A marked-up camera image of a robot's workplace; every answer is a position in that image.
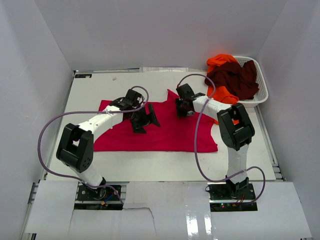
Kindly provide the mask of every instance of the laundry basket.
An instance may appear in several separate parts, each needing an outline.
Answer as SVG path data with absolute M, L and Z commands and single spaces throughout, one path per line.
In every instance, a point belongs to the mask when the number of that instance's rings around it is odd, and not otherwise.
M 267 85 L 264 79 L 264 76 L 262 74 L 261 68 L 259 66 L 259 63 L 252 59 L 251 57 L 246 56 L 234 56 L 234 58 L 237 60 L 237 62 L 241 65 L 241 67 L 248 61 L 252 60 L 254 62 L 255 68 L 256 68 L 256 80 L 255 82 L 259 84 L 259 91 L 254 95 L 253 99 L 251 100 L 241 100 L 239 103 L 243 104 L 246 108 L 254 108 L 260 103 L 265 102 L 268 99 L 268 90 Z

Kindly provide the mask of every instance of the white table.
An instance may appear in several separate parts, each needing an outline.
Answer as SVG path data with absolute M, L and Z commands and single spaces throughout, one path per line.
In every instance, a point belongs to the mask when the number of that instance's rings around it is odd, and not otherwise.
M 70 224 L 63 226 L 57 222 L 59 219 L 53 220 L 48 217 L 46 223 L 35 225 L 38 227 L 37 231 L 34 231 L 37 233 L 36 240 L 207 240 L 209 238 L 204 234 L 204 230 L 208 228 L 211 228 L 211 239 L 218 240 L 311 238 L 300 199 L 292 182 L 267 182 L 265 192 L 257 201 L 258 211 L 211 212 L 208 215 L 204 214 L 207 210 L 209 211 L 208 202 L 204 202 L 207 193 L 203 191 L 204 186 L 201 186 L 206 185 L 205 183 L 193 183 L 187 186 L 187 190 L 182 190 L 185 188 L 177 182 L 169 182 L 162 188 L 154 189 L 150 188 L 152 184 L 154 183 L 146 184 L 146 189 L 139 183 L 139 187 L 135 187 L 132 182 L 128 185 L 128 188 L 133 188 L 130 190 L 131 197 L 128 199 L 138 199 L 136 204 L 142 207 L 148 206 L 144 208 L 132 204 L 131 207 L 136 207 L 135 209 L 122 211 L 73 210 L 74 205 L 71 202 L 64 206 L 65 220 Z M 259 191 L 262 183 L 254 182 L 253 186 Z M 74 193 L 70 190 L 65 191 L 65 188 L 66 185 L 63 184 L 59 191 L 65 195 L 73 194 L 74 196 Z M 55 198 L 39 197 L 41 199 L 38 202 L 45 202 L 50 206 L 44 209 L 43 215 L 56 216 L 57 214 L 53 211 L 55 208 L 60 209 Z M 189 237 L 189 233 L 193 233 L 194 237 Z
M 122 97 L 135 85 L 148 90 L 151 102 L 163 102 L 167 99 L 167 89 L 176 92 L 177 83 L 187 74 L 190 72 L 116 72 L 94 73 L 91 78 L 75 78 L 65 111 L 97 111 L 101 100 Z M 185 83 L 189 83 L 195 93 L 207 92 L 203 77 L 192 76 L 187 78 Z M 267 180 L 275 180 L 256 111 L 254 108 L 247 108 L 247 112 L 255 128 L 255 136 L 247 154 L 247 166 L 258 166 L 263 169 Z M 66 124 L 78 124 L 91 117 L 92 115 L 88 114 L 75 114 L 63 118 L 51 156 L 51 170 L 75 176 L 71 169 L 56 159 L 57 147 Z M 211 134 L 218 144 L 218 152 L 199 153 L 199 162 L 209 178 L 219 180 L 225 177 L 228 169 L 227 147 L 221 139 L 218 125 L 213 125 Z M 192 152 L 95 152 L 92 164 L 107 182 L 204 180 L 198 171 Z M 248 177 L 251 181 L 262 180 L 262 175 L 257 170 L 249 171 Z M 48 174 L 47 180 L 62 180 L 62 178 Z

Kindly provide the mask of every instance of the magenta towel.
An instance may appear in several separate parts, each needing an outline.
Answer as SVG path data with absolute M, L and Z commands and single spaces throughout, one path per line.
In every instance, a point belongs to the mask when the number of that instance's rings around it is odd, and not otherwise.
M 193 152 L 195 128 L 199 113 L 178 118 L 176 98 L 178 98 L 178 95 L 168 90 L 166 101 L 152 102 L 161 127 L 150 124 L 144 128 L 146 134 L 133 133 L 130 121 L 125 120 L 102 134 L 94 143 L 94 151 Z M 104 110 L 110 102 L 102 100 L 99 111 Z M 197 151 L 199 153 L 212 153 L 218 150 L 217 144 L 211 136 L 213 124 L 214 120 L 212 118 L 202 115 L 197 137 Z

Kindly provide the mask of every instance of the white wall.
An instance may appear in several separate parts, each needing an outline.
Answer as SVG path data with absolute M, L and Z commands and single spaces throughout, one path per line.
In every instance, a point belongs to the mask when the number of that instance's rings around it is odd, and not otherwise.
M 41 173 L 38 135 L 61 112 L 72 71 L 33 0 L 1 0 L 0 31 L 0 239 L 17 240 Z
M 257 59 L 269 90 L 261 110 L 275 154 L 320 240 L 320 3 L 289 0 Z
M 73 70 L 256 57 L 286 0 L 35 0 Z

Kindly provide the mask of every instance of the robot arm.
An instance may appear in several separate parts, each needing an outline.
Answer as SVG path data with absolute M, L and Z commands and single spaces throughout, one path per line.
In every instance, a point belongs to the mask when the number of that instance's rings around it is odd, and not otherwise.
M 250 121 L 245 107 L 241 103 L 235 105 L 208 100 L 203 93 L 195 94 L 188 84 L 179 86 L 177 89 L 179 98 L 175 100 L 178 117 L 187 117 L 195 112 L 218 120 L 220 135 L 228 150 L 228 171 L 226 177 L 231 176 L 247 168 L 247 152 L 255 129 Z M 249 184 L 246 172 L 227 180 L 233 192 L 245 188 Z
M 134 133 L 146 133 L 144 127 L 149 124 L 160 127 L 152 104 L 148 105 L 149 114 L 145 107 L 133 112 L 122 112 L 141 107 L 143 101 L 144 98 L 140 93 L 129 89 L 125 97 L 112 101 L 103 110 L 106 113 L 98 114 L 78 125 L 67 124 L 58 145 L 57 159 L 70 167 L 85 183 L 92 186 L 105 185 L 106 180 L 91 164 L 94 157 L 94 142 L 104 132 L 125 120 L 130 120 Z M 97 198 L 103 195 L 101 188 L 90 190 Z

